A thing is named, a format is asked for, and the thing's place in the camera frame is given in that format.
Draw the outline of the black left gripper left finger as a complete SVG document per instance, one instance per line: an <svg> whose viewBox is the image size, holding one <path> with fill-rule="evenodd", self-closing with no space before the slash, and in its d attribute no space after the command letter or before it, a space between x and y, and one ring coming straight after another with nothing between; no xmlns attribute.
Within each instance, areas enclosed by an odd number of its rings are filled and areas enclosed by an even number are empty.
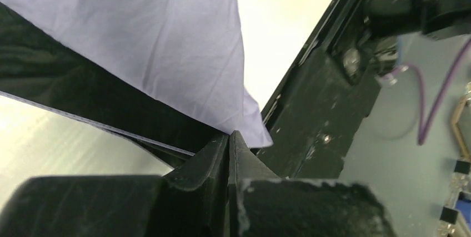
<svg viewBox="0 0 471 237"><path fill-rule="evenodd" d="M1 212L2 236L222 236L229 136L159 175L42 176Z"/></svg>

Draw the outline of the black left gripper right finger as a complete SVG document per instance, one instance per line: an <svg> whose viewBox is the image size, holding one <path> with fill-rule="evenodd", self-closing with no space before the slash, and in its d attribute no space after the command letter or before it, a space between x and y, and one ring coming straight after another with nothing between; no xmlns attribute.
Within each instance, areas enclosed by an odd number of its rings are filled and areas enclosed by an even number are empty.
<svg viewBox="0 0 471 237"><path fill-rule="evenodd" d="M230 236L395 236L372 190L336 179L274 174L233 132L229 151Z"/></svg>

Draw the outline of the lavender folding umbrella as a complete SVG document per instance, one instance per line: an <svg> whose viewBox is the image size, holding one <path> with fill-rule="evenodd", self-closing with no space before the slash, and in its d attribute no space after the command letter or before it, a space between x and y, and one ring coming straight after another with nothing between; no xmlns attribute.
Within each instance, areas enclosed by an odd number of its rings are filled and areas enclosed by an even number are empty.
<svg viewBox="0 0 471 237"><path fill-rule="evenodd" d="M271 146L243 79L237 0L1 0L1 95L146 148Z"/></svg>

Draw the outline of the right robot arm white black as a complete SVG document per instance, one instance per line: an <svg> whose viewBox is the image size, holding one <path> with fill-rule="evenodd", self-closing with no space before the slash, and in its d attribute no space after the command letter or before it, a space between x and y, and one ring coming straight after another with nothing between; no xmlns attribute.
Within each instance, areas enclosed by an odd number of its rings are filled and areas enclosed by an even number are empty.
<svg viewBox="0 0 471 237"><path fill-rule="evenodd" d="M366 0L373 38L421 33L440 40L470 34L470 0Z"/></svg>

